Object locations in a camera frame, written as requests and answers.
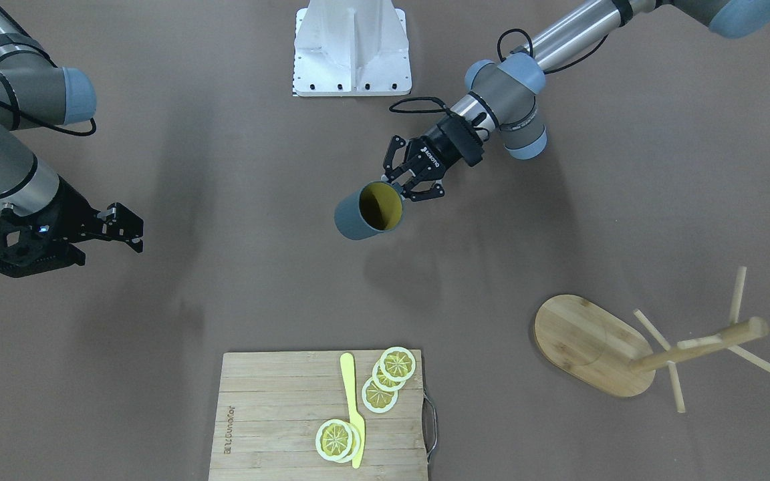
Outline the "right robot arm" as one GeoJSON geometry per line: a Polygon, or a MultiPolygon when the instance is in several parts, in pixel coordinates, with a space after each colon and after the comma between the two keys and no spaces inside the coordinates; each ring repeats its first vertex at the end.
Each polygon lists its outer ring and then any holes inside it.
{"type": "Polygon", "coordinates": [[[97,94],[82,71],[57,66],[0,6],[0,211],[36,225],[37,234],[70,245],[87,238],[143,249],[143,220],[121,204],[94,209],[76,189],[16,137],[93,122],[97,94]]]}

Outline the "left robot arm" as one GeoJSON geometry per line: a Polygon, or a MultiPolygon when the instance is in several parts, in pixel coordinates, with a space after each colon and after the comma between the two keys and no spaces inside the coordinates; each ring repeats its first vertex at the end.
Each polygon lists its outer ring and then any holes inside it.
{"type": "Polygon", "coordinates": [[[611,31],[660,6],[660,1],[587,1],[507,57],[477,61],[465,74],[467,94],[461,100],[446,106],[434,98],[442,113],[436,125],[414,139],[394,137],[383,159],[383,182],[413,202],[439,198],[447,170],[459,161],[480,162],[494,131],[514,158],[538,156],[547,145],[537,104],[547,75],[583,61],[611,31]]]}

